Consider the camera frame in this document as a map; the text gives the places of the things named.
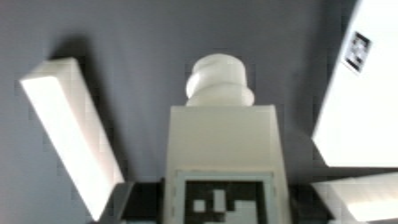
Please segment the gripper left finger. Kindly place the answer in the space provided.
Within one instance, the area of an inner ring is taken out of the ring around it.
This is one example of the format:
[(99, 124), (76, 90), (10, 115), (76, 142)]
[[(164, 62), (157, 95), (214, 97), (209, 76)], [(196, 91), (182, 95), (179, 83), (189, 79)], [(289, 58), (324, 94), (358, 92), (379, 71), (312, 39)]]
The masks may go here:
[(164, 184), (127, 182), (116, 185), (99, 224), (164, 224)]

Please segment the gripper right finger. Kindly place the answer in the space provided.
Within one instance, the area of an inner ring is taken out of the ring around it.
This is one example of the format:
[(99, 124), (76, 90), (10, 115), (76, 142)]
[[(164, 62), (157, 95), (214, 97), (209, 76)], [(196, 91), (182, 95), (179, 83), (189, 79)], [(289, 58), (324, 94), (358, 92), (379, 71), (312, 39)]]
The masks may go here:
[(289, 190), (294, 224), (330, 224), (335, 215), (314, 186), (310, 184), (290, 185)]

